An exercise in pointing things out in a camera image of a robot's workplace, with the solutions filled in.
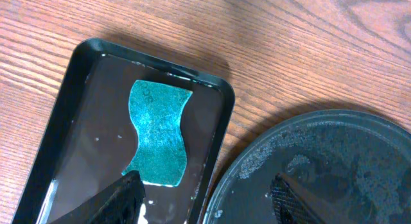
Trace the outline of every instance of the turquoise sponge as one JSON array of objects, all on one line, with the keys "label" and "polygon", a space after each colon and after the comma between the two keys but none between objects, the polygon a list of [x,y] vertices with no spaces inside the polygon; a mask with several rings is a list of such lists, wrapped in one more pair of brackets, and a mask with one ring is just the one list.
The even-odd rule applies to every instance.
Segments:
[{"label": "turquoise sponge", "polygon": [[128,111],[139,144],[123,175],[137,170],[146,184],[180,184],[187,166],[180,120],[191,94],[162,83],[137,80],[133,84]]}]

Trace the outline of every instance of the round black plate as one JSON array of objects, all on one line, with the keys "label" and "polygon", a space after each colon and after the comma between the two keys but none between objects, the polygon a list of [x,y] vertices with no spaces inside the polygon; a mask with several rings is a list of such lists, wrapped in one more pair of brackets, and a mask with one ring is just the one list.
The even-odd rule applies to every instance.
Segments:
[{"label": "round black plate", "polygon": [[204,223],[277,223],[269,193],[287,173],[357,223],[411,220],[411,135],[374,115],[325,110],[258,137],[231,165]]}]

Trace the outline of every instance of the wood grain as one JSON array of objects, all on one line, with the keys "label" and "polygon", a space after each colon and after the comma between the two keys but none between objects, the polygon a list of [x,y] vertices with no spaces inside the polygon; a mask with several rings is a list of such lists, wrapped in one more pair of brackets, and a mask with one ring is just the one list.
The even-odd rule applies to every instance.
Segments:
[{"label": "wood grain", "polygon": [[411,130],[411,0],[0,0],[0,12],[0,223],[89,37],[228,79],[236,106],[214,180],[305,112],[353,108]]}]

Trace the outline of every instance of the rectangular black tray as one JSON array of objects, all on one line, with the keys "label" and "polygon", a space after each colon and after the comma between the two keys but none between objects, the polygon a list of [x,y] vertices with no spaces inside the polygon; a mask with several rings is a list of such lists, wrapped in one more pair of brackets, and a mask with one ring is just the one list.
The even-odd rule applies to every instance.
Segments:
[{"label": "rectangular black tray", "polygon": [[144,186],[146,219],[198,221],[234,106],[232,87],[210,74],[89,39],[71,57],[13,223],[53,221],[121,176],[138,144],[126,103],[138,79],[193,91],[180,124],[187,170],[178,187]]}]

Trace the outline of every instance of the black plate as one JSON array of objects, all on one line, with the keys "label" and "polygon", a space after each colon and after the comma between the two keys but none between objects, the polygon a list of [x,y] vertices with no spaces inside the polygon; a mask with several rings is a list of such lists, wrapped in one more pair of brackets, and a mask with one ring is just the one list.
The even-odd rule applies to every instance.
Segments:
[{"label": "black plate", "polygon": [[121,177],[137,149],[128,95],[138,79],[193,91],[180,124],[186,172],[178,187],[144,186],[145,218],[197,222],[234,106],[232,87],[221,78],[89,39],[71,57],[13,223],[36,223],[39,216],[53,221]]},{"label": "black plate", "polygon": [[382,118],[326,110],[289,119],[231,165],[204,223],[277,223],[270,183],[284,172],[357,223],[411,221],[411,135]]}]

